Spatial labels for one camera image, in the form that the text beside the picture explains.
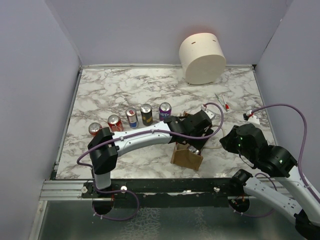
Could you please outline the cream cylindrical container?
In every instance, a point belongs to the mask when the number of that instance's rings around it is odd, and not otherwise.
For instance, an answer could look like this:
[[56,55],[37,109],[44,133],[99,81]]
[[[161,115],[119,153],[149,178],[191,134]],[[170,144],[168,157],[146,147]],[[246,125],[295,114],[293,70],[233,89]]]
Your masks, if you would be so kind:
[[180,45],[179,59],[184,78],[192,85],[215,82],[227,64],[218,38],[208,32],[187,37]]

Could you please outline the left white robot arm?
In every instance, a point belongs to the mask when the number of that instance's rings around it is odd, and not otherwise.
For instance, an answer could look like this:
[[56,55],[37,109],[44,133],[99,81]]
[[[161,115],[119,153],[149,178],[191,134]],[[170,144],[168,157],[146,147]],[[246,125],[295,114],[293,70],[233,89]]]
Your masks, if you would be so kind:
[[164,121],[130,131],[111,132],[102,128],[90,141],[87,148],[101,145],[89,153],[93,166],[93,191],[106,197],[111,190],[111,171],[115,169],[118,157],[131,151],[160,144],[188,144],[201,150],[207,142],[204,136],[213,133],[212,120],[216,114],[200,110],[186,117],[168,116]]

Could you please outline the black and gold can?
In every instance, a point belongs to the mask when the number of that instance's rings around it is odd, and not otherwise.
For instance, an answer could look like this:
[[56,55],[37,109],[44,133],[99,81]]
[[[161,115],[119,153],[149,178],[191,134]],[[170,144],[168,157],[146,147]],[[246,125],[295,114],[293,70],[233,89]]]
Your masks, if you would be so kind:
[[150,126],[153,124],[153,113],[150,104],[145,103],[140,106],[140,113],[142,118],[142,123],[145,126]]

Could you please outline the black mounting rail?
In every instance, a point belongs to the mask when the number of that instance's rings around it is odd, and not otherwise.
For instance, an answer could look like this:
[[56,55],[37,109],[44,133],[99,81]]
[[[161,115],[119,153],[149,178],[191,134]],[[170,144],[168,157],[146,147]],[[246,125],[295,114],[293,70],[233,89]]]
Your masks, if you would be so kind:
[[81,197],[109,201],[115,208],[136,207],[136,199],[130,193],[108,193],[121,187],[135,193],[142,208],[227,208],[230,199],[245,195],[243,187],[231,178],[145,178],[113,179],[104,193],[97,192],[89,181],[83,184]]

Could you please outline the red soda can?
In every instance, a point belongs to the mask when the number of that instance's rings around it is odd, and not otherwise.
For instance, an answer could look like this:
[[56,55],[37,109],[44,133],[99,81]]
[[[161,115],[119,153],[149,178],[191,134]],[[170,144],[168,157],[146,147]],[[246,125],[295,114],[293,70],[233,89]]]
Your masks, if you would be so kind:
[[122,132],[124,130],[122,121],[121,121],[120,117],[116,114],[110,115],[107,119],[107,123],[108,123],[109,128],[113,132]]
[[102,129],[102,125],[98,122],[93,122],[88,126],[90,135],[95,136]]

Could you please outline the blue and silver can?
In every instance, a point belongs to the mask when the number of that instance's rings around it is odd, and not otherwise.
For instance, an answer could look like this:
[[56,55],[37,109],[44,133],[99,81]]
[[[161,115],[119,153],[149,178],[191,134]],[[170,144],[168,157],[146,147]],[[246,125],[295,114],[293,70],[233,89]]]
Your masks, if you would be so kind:
[[139,126],[138,117],[137,117],[137,111],[134,107],[129,107],[125,111],[128,124],[130,128],[135,129]]

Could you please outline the red and white pen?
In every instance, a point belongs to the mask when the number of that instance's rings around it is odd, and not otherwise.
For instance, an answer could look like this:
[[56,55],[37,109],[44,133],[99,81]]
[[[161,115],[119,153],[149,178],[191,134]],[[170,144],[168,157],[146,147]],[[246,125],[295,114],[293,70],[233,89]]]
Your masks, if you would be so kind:
[[228,104],[227,104],[227,102],[226,102],[226,100],[225,100],[225,96],[222,95],[221,97],[222,97],[222,101],[223,101],[225,110],[228,112],[230,108],[229,108],[229,106],[228,106]]

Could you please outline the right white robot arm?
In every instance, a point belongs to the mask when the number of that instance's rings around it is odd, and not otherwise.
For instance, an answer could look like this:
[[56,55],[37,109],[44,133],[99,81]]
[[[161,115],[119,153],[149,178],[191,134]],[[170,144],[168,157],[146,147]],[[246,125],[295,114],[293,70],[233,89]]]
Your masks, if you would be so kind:
[[238,170],[229,181],[234,195],[247,194],[260,199],[283,214],[305,239],[320,238],[320,194],[299,172],[298,162],[288,150],[269,145],[263,132],[251,123],[235,125],[220,143],[227,152],[245,157],[253,168],[274,178],[292,197],[265,185],[244,169]]

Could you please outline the purple soda can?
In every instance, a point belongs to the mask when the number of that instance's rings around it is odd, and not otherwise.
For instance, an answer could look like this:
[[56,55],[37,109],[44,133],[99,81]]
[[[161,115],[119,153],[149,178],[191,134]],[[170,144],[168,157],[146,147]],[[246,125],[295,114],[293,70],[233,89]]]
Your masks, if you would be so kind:
[[162,102],[159,105],[159,120],[163,121],[166,117],[172,113],[172,106],[168,102]]

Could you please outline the silver top soda can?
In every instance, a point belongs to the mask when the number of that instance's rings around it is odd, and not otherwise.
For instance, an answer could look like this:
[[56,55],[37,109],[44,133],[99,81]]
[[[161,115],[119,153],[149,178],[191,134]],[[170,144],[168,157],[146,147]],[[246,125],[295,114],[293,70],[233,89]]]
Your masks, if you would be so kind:
[[200,155],[200,154],[201,154],[201,151],[198,150],[198,149],[196,149],[196,148],[193,147],[193,146],[189,146],[189,147],[188,147],[188,150],[189,150],[191,153],[195,154],[195,155]]

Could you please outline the brown canvas bag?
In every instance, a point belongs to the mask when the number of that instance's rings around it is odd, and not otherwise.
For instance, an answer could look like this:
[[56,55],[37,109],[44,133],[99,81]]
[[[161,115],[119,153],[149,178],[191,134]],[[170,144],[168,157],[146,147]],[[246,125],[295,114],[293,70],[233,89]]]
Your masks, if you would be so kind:
[[[178,120],[174,123],[173,125],[173,131],[177,132],[179,134],[185,135],[184,133],[186,132],[182,121],[187,117],[187,114],[189,113],[184,113],[183,116],[179,117]],[[198,171],[202,161],[203,161],[203,156],[196,155],[191,153],[188,150],[189,146],[195,147],[197,150],[199,150],[202,153],[203,148],[205,147],[206,143],[208,142],[208,136],[205,136],[206,138],[204,139],[203,137],[195,137],[195,136],[188,136],[188,138],[185,137],[180,137],[176,136],[175,137],[175,146],[173,150],[173,154],[171,157],[171,163],[183,168],[187,169],[192,169],[195,171]]]

